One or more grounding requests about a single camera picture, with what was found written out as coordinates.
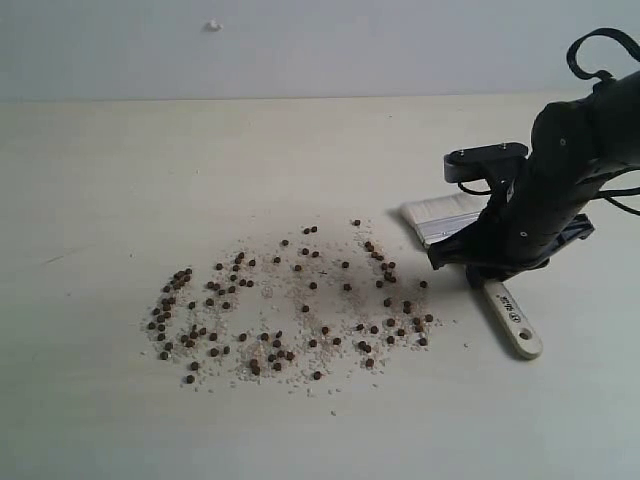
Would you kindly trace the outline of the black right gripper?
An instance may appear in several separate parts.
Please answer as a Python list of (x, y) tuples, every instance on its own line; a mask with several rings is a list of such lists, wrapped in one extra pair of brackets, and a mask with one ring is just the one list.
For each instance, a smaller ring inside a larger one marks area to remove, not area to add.
[(486, 279), (507, 280), (542, 267), (559, 235), (595, 196), (595, 183), (583, 176), (580, 170), (523, 169), (510, 197), (491, 200), (474, 223), (428, 248), (432, 267), (466, 266), (474, 290)]

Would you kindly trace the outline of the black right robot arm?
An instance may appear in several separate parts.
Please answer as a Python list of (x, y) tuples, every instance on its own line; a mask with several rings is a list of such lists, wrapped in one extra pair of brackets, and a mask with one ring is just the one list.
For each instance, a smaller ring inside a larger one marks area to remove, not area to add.
[(594, 230), (584, 206), (610, 180), (639, 167), (639, 76), (597, 83), (579, 100), (537, 115), (531, 144), (489, 145), (444, 158), (449, 183), (483, 180), (489, 200), (477, 219), (431, 244), (431, 266), (463, 265), (475, 280), (505, 281), (545, 267)]

